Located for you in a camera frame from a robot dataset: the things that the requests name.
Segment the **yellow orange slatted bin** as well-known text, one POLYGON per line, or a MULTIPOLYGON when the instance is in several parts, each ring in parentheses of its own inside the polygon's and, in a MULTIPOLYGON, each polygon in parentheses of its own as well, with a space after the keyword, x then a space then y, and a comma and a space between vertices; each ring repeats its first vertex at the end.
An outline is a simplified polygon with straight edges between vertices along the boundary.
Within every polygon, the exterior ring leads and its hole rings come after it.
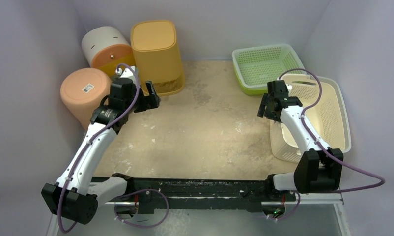
POLYGON ((142 85, 151 81, 159 96, 183 89, 185 73, 172 21, 138 22, 131 28, 130 42, 142 85))

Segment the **green perforated plastic basket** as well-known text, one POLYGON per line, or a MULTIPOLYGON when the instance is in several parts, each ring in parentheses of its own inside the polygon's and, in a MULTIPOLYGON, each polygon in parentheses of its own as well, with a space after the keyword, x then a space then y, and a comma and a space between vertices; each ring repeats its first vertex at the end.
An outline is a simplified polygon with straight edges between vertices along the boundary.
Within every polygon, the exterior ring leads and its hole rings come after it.
POLYGON ((304 68, 288 44, 236 49, 232 52, 232 61, 240 89, 246 95, 262 95, 269 81, 290 69, 304 68))

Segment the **peach plastic bucket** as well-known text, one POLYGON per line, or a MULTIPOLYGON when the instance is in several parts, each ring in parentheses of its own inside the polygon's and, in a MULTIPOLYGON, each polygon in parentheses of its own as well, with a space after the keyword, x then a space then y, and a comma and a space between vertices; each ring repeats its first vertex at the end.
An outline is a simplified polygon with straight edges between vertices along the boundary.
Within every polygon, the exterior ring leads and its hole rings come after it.
POLYGON ((101 100, 109 95, 110 85, 109 76, 96 68, 79 69, 62 82, 60 97, 84 130, 88 129, 92 114, 101 100))

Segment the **cream perforated laundry basket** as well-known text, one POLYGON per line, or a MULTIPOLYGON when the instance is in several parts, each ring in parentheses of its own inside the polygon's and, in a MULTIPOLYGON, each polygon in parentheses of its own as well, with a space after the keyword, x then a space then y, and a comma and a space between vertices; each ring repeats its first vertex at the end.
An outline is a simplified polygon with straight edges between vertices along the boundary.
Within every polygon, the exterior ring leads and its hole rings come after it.
MULTIPOLYGON (((282 79, 293 86, 291 96, 298 97, 304 107, 317 100, 319 85, 312 75, 286 74, 282 79)), ((332 148, 339 148, 343 153, 347 153, 351 150, 351 134, 340 87, 332 79, 320 76, 318 79, 322 85, 322 95, 317 105, 306 111, 307 117, 324 141, 332 148)), ((300 150, 284 124, 270 122, 270 140, 275 158, 299 162, 300 150)))

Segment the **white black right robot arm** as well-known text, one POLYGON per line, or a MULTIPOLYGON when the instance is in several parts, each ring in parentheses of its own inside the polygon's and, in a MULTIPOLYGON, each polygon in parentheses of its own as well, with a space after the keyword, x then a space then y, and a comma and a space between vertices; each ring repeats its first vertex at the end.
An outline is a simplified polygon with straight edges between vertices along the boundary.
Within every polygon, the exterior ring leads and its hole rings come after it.
POLYGON ((290 131, 301 154, 292 173, 270 174, 264 193, 276 200, 286 191, 325 193, 339 188, 343 153, 331 148, 315 131, 298 97, 290 96, 283 80, 268 82, 258 114, 267 118, 270 126, 284 125, 290 131))

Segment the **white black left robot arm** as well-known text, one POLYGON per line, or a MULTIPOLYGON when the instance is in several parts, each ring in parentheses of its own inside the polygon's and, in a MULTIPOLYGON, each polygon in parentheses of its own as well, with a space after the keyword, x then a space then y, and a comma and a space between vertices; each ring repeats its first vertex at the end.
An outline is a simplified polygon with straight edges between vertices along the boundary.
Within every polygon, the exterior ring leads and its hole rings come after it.
POLYGON ((133 199, 135 187, 128 183, 129 177, 124 174, 113 174, 99 187, 90 187, 90 182, 104 152, 128 121, 129 114, 159 107, 161 100, 153 83, 147 81, 145 86, 147 95, 135 78, 120 77, 111 83, 110 93, 92 113, 83 144, 73 160, 54 184, 46 183, 41 190, 52 214, 85 225, 105 200, 133 199))

